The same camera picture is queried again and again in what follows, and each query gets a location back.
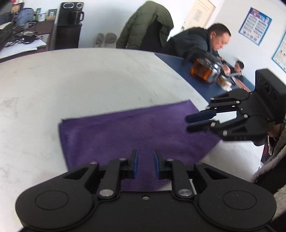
blue backpack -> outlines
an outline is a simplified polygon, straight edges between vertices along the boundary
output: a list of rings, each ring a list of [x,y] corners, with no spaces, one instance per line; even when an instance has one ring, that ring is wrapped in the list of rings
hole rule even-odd
[[[32,8],[23,8],[17,17],[16,26],[25,24],[26,22],[33,21],[34,10]]]

blue bordered poster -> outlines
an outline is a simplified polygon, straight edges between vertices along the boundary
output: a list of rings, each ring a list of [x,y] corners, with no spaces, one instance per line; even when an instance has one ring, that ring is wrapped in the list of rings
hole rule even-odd
[[[265,14],[250,8],[239,33],[259,46],[271,24],[271,21],[272,19]]]
[[[274,56],[272,57],[272,60],[274,60],[274,62],[278,64],[278,66],[282,68],[284,72],[286,72],[286,32]]]

folded cloth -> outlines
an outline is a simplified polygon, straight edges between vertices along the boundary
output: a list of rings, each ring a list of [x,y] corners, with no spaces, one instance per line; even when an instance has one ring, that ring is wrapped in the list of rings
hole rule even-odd
[[[219,142],[220,138],[209,132],[189,134],[186,131],[185,116],[197,112],[191,101],[184,101],[63,120],[59,133],[68,169],[91,161],[106,165],[113,159],[128,158],[137,149],[137,178],[123,180],[122,190],[156,191],[168,180],[156,179],[155,149],[164,159],[178,159],[192,165]]]

screw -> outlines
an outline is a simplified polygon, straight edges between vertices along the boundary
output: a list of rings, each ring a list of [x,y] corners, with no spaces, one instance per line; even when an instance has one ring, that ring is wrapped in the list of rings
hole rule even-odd
[[[193,192],[189,189],[181,189],[178,191],[178,194],[182,197],[188,197],[188,196],[192,195],[192,193]]]
[[[110,197],[114,194],[114,192],[111,189],[103,189],[99,192],[99,194],[103,197]]]

blue table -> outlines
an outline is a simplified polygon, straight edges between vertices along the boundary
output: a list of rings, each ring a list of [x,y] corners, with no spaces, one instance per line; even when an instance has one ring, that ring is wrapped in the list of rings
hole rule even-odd
[[[190,74],[190,69],[192,63],[188,63],[185,67],[182,67],[183,58],[174,57],[170,55],[155,53],[162,61],[164,61],[168,66],[170,66],[174,71],[176,71],[182,78],[185,79],[207,102],[209,102],[211,97],[225,93],[225,91],[220,88],[216,83],[212,85],[207,85],[193,78]],[[254,90],[254,85],[252,85],[248,80],[244,81],[244,84],[251,90]]]

